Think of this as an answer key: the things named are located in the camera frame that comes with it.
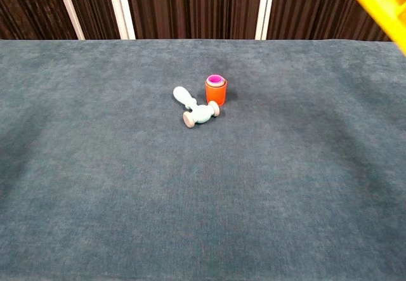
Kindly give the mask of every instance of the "carpet texture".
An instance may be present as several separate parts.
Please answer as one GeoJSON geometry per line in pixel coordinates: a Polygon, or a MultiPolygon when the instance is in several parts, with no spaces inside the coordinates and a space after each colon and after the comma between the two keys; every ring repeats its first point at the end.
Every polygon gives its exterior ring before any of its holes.
{"type": "Polygon", "coordinates": [[[0,119],[3,280],[406,276],[394,44],[0,41],[0,119]]]}

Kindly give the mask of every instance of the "background wall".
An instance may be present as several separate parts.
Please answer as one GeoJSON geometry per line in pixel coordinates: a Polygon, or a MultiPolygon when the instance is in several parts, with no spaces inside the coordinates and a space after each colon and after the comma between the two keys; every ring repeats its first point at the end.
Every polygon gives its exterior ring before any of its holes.
{"type": "MultiPolygon", "coordinates": [[[[114,0],[71,0],[85,39],[120,39],[114,0]]],[[[388,37],[355,0],[271,0],[267,39],[388,37]]],[[[254,39],[260,0],[125,0],[137,39],[254,39]]],[[[77,39],[63,0],[0,0],[1,39],[77,39]]]]}

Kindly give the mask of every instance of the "yellow plastic toy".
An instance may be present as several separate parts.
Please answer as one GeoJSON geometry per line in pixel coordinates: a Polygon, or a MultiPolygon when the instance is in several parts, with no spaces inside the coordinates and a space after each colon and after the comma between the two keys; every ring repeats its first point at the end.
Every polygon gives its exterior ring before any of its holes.
{"type": "Polygon", "coordinates": [[[406,0],[358,0],[406,55],[406,0]]]}

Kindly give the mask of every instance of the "white stripe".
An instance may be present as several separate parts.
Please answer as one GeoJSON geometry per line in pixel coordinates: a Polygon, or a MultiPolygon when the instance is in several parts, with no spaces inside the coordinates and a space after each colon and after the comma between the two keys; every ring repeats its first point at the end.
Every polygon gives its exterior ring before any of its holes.
{"type": "Polygon", "coordinates": [[[84,40],[84,35],[82,31],[81,24],[79,23],[79,19],[77,18],[75,7],[72,3],[72,0],[63,0],[65,4],[66,10],[68,11],[68,15],[72,25],[74,26],[76,36],[79,40],[84,40]]]}
{"type": "Polygon", "coordinates": [[[266,40],[271,8],[272,8],[272,0],[259,0],[255,40],[266,40]]]}
{"type": "Polygon", "coordinates": [[[133,21],[128,0],[112,0],[115,19],[121,39],[135,39],[133,21]]]}

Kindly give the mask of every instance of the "orange cup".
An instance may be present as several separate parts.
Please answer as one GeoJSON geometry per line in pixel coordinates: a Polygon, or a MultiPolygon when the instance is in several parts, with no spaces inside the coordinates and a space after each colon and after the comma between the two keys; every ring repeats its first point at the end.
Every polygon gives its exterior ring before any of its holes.
{"type": "Polygon", "coordinates": [[[207,78],[205,85],[207,102],[215,101],[219,106],[224,105],[224,102],[226,101],[227,80],[220,75],[210,75],[207,78]],[[220,79],[224,80],[224,84],[219,83],[220,86],[213,86],[215,84],[211,83],[211,85],[209,85],[207,83],[207,81],[219,81],[220,79]]]}

